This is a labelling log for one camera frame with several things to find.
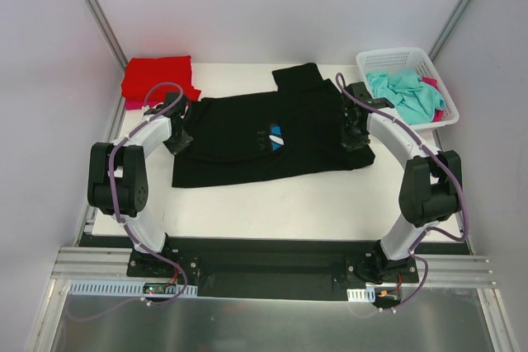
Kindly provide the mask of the black daisy print t-shirt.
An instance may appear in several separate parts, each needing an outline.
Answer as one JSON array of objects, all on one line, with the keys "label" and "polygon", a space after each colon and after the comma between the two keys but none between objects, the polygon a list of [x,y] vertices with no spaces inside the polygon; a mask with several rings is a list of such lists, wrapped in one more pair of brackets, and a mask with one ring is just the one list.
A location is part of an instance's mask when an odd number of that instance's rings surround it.
[{"label": "black daisy print t-shirt", "polygon": [[202,98],[185,121],[190,145],[174,157],[172,187],[272,181],[372,165],[369,146],[342,146],[342,94],[314,63],[277,69],[273,92]]}]

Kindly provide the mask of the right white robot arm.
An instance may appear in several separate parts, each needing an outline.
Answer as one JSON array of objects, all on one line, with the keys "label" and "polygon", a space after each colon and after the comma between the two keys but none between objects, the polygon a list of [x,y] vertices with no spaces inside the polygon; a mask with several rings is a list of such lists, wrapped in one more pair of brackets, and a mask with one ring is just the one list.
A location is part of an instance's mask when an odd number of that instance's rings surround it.
[{"label": "right white robot arm", "polygon": [[455,213],[465,214],[460,156],[427,144],[385,98],[373,98],[362,82],[345,84],[342,146],[349,153],[366,151],[377,138],[403,169],[398,194],[400,215],[372,252],[354,266],[357,278],[373,284],[390,281],[409,268],[412,254],[426,234]]}]

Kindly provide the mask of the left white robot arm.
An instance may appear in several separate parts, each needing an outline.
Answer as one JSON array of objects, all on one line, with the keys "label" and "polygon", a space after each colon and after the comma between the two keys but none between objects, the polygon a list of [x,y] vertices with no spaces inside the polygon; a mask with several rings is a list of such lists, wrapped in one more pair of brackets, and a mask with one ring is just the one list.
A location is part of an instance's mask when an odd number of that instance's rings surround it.
[{"label": "left white robot arm", "polygon": [[134,249],[148,254],[145,265],[157,277],[169,275],[175,259],[163,250],[166,233],[148,207],[146,160],[159,147],[177,155],[192,142],[184,127],[190,100],[181,86],[166,86],[171,90],[163,102],[146,107],[129,132],[112,142],[92,145],[87,180],[89,205],[111,216],[125,230]]}]

